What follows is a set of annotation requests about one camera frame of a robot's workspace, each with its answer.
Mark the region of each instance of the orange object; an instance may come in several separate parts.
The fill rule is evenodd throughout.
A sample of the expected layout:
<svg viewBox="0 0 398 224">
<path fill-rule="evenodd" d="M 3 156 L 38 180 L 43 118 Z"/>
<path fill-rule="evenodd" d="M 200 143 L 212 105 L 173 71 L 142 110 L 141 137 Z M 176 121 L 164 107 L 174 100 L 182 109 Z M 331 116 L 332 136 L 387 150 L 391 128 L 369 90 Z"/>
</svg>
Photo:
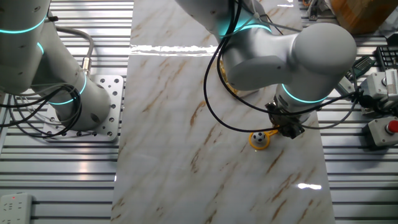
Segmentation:
<svg viewBox="0 0 398 224">
<path fill-rule="evenodd" d="M 308 3 L 305 3 L 305 0 L 303 0 L 303 5 L 304 6 L 310 6 L 311 5 L 312 0 L 310 0 Z"/>
<path fill-rule="evenodd" d="M 331 0 L 340 26 L 351 34 L 376 31 L 398 6 L 397 0 Z"/>
<path fill-rule="evenodd" d="M 257 149 L 257 150 L 265 150 L 266 148 L 268 148 L 269 143 L 271 143 L 271 136 L 277 134 L 278 132 L 279 132 L 278 130 L 273 130 L 273 131 L 269 131 L 269 132 L 264 132 L 264 135 L 265 135 L 266 138 L 267 138 L 267 144 L 266 144 L 264 147 L 257 147 L 257 146 L 255 146 L 255 145 L 253 144 L 251 138 L 252 138 L 252 136 L 253 136 L 254 133 L 251 133 L 251 134 L 249 135 L 249 144 L 250 144 L 251 147 L 253 147 L 254 149 Z"/>
</svg>

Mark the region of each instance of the red button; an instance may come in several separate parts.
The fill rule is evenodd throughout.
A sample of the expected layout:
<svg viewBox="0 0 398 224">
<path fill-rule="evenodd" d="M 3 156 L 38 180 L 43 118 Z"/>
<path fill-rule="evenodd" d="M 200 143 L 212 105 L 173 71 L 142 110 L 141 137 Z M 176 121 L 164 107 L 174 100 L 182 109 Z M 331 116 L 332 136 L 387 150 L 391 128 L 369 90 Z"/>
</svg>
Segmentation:
<svg viewBox="0 0 398 224">
<path fill-rule="evenodd" d="M 390 121 L 388 130 L 392 133 L 398 133 L 398 121 Z"/>
</svg>

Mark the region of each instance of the yellow object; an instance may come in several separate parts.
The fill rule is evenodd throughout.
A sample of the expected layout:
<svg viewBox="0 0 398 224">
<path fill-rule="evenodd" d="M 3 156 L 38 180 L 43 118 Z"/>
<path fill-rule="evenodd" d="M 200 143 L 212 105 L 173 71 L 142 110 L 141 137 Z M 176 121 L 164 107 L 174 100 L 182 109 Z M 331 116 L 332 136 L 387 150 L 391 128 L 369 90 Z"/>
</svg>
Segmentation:
<svg viewBox="0 0 398 224">
<path fill-rule="evenodd" d="M 223 76 L 224 82 L 226 83 L 226 85 L 228 86 L 228 88 L 230 90 L 232 90 L 232 92 L 234 92 L 235 94 L 238 94 L 238 91 L 235 90 L 234 88 L 232 88 L 232 86 L 228 83 L 228 79 L 226 77 L 226 72 L 225 72 L 225 68 L 224 68 L 224 63 L 223 61 L 220 61 L 220 70 L 221 70 L 221 74 Z"/>
<path fill-rule="evenodd" d="M 264 147 L 257 147 L 257 146 L 255 146 L 255 145 L 253 144 L 251 138 L 253 137 L 253 134 L 254 134 L 254 133 L 251 133 L 251 134 L 249 135 L 249 144 L 250 144 L 251 147 L 253 147 L 254 149 L 257 149 L 257 150 L 265 150 L 266 148 L 268 148 L 269 144 L 271 143 L 271 136 L 273 136 L 273 135 L 275 135 L 275 134 L 277 134 L 277 133 L 278 133 L 278 130 L 273 130 L 273 131 L 269 131 L 269 132 L 264 132 L 264 134 L 266 135 L 266 138 L 267 138 L 267 144 L 266 144 Z"/>
</svg>

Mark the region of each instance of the emergency stop button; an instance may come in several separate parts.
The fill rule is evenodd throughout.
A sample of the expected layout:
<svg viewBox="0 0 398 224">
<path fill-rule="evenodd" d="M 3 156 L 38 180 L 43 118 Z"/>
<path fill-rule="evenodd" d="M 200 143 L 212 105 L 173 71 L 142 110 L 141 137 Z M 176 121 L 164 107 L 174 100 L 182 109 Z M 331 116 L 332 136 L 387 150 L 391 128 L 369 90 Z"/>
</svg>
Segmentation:
<svg viewBox="0 0 398 224">
<path fill-rule="evenodd" d="M 390 134 L 398 133 L 398 121 L 390 121 L 386 126 L 386 131 Z"/>
</svg>

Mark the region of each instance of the gray cable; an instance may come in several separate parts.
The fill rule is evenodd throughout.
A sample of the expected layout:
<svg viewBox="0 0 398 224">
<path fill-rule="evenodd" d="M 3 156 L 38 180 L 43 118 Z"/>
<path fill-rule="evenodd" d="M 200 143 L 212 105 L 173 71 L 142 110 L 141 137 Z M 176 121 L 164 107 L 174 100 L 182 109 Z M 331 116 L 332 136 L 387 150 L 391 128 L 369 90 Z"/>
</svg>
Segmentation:
<svg viewBox="0 0 398 224">
<path fill-rule="evenodd" d="M 93 55 L 93 51 L 94 51 L 94 40 L 90 35 L 88 35 L 87 33 L 83 32 L 83 31 L 76 30 L 76 29 L 71 29 L 71 28 L 67 28 L 67 27 L 59 27 L 59 26 L 55 26 L 55 27 L 57 28 L 57 31 L 59 31 L 59 32 L 78 35 L 78 36 L 81 36 L 82 38 L 88 40 L 88 42 L 90 43 L 90 46 L 88 47 L 88 52 L 87 52 L 86 57 L 91 58 L 91 56 Z"/>
<path fill-rule="evenodd" d="M 263 23 L 263 24 L 268 24 L 268 25 L 274 26 L 274 27 L 279 27 L 279 28 L 283 28 L 283 29 L 288 29 L 288 30 L 292 30 L 292 31 L 295 31 L 295 32 L 301 32 L 301 30 L 294 29 L 294 28 L 287 27 L 287 26 L 282 26 L 282 25 L 279 25 L 279 24 L 275 24 L 275 23 L 273 23 L 273 22 L 266 22 L 266 21 L 263 21 L 262 19 L 260 19 L 260 22 Z"/>
<path fill-rule="evenodd" d="M 341 123 L 343 123 L 344 121 L 347 120 L 347 118 L 351 115 L 351 113 L 353 113 L 353 111 L 354 111 L 354 109 L 355 109 L 355 105 L 357 104 L 357 102 L 358 102 L 358 101 L 355 101 L 355 102 L 353 103 L 353 106 L 351 107 L 351 109 L 348 111 L 348 113 L 346 114 L 346 116 L 345 116 L 343 119 L 341 119 L 339 122 L 337 122 L 337 123 L 335 123 L 335 124 L 332 124 L 332 125 L 329 125 L 329 126 L 325 126 L 325 127 L 311 127 L 311 126 L 307 126 L 307 125 L 300 124 L 300 123 L 295 123 L 295 122 L 293 122 L 293 123 L 296 124 L 296 125 L 298 125 L 298 126 L 301 126 L 301 127 L 303 127 L 303 128 L 314 129 L 314 130 L 323 130 L 323 129 L 334 128 L 335 126 L 337 126 L 337 125 L 339 125 L 339 124 L 341 124 Z"/>
<path fill-rule="evenodd" d="M 254 14 L 254 13 L 255 13 L 255 12 L 253 12 L 252 10 L 250 10 L 249 6 L 248 6 L 246 3 L 244 3 L 244 7 L 243 7 L 243 8 L 244 8 L 247 12 L 250 12 L 251 14 Z M 275 24 L 275 23 L 273 23 L 273 22 L 263 21 L 263 20 L 261 19 L 262 17 L 265 17 L 266 19 L 268 19 L 269 17 L 268 17 L 267 14 L 260 15 L 259 22 L 261 22 L 261 23 L 263 23 L 263 24 L 271 25 L 271 26 L 274 26 L 275 28 L 279 27 L 279 28 L 283 28 L 283 29 L 292 30 L 292 31 L 295 31 L 295 32 L 301 32 L 301 30 L 298 30 L 298 29 L 294 29 L 294 28 L 287 27 L 287 26 L 282 26 L 282 25 L 279 25 L 279 24 Z"/>
</svg>

